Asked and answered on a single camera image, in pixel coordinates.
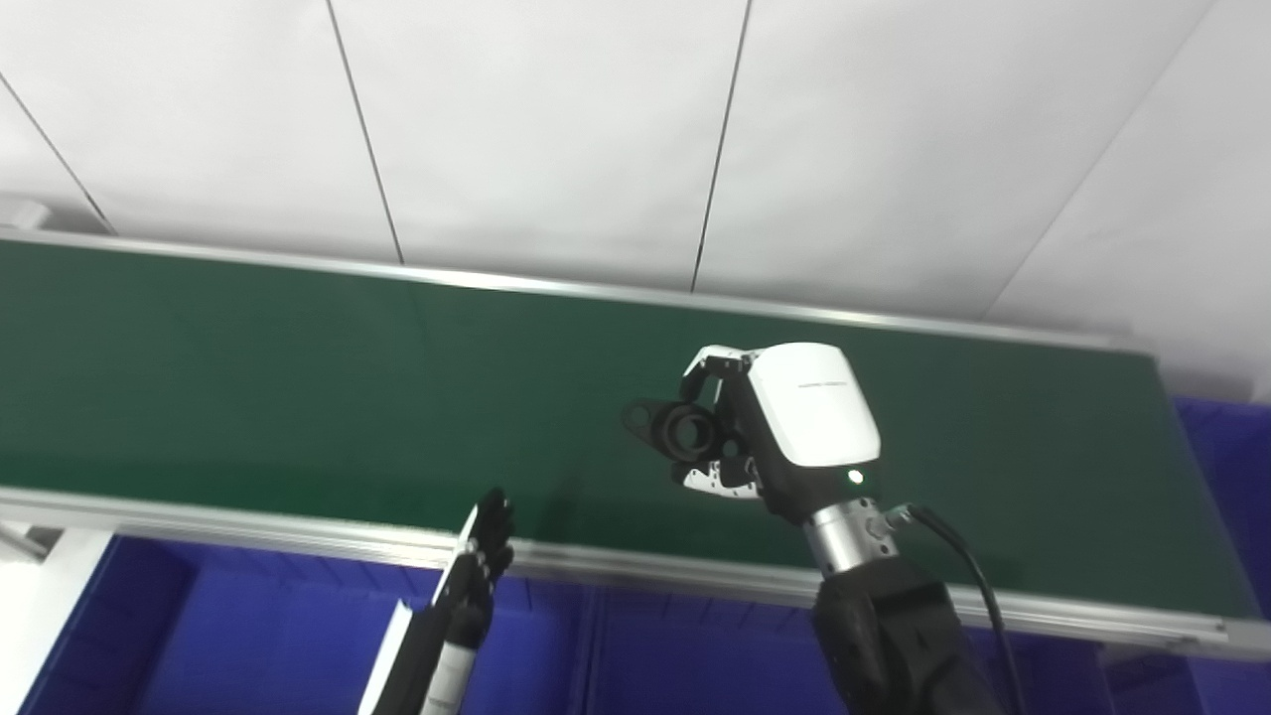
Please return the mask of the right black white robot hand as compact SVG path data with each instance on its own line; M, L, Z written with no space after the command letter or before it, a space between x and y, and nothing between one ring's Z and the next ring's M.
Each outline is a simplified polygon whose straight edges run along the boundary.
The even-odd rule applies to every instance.
M704 345L680 378L681 401L695 401L709 378L718 380L714 406L730 406L771 514L805 525L824 508L878 498L878 425L836 345Z

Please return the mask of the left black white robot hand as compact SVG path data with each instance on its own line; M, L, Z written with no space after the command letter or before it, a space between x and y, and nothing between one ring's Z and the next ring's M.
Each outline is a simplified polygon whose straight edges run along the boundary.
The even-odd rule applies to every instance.
M494 587L513 561L513 505L477 500L423 608L395 605L364 687L361 714L458 714L494 620Z

